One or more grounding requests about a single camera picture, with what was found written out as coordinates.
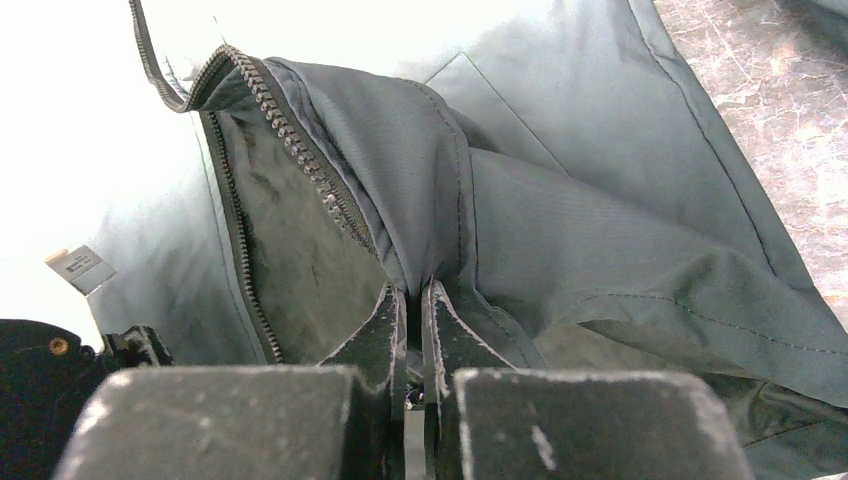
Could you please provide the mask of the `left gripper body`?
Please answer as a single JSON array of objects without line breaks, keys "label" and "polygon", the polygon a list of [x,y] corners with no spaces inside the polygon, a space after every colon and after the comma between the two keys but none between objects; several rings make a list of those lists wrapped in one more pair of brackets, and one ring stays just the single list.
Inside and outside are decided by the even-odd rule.
[{"label": "left gripper body", "polygon": [[52,324],[1,321],[3,479],[49,479],[84,405],[110,374],[174,363],[149,326],[100,339],[94,347]]}]

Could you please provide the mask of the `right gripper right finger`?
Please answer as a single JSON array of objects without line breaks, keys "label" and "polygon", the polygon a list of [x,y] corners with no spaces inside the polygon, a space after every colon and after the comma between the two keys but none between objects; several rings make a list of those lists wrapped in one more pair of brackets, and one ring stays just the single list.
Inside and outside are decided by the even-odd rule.
[{"label": "right gripper right finger", "polygon": [[520,369],[421,297],[430,479],[749,479],[723,404],[665,371]]}]

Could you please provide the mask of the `grey gradient hooded jacket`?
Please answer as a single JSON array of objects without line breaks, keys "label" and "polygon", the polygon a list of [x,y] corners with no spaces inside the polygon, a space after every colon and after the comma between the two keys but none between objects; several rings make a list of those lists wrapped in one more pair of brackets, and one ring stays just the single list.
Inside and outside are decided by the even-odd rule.
[{"label": "grey gradient hooded jacket", "polygon": [[515,366],[585,330],[701,377],[759,479],[846,470],[846,332],[651,2],[560,2],[410,80],[227,46],[184,93],[130,9],[209,154],[159,247],[180,359],[315,361],[384,283],[437,282]]}]

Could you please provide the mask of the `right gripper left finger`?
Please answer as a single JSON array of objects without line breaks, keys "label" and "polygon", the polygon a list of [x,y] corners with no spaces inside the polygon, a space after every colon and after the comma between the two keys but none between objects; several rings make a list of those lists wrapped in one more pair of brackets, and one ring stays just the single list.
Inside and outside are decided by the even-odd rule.
[{"label": "right gripper left finger", "polygon": [[401,479],[406,298],[315,366],[146,367],[85,405],[59,479]]}]

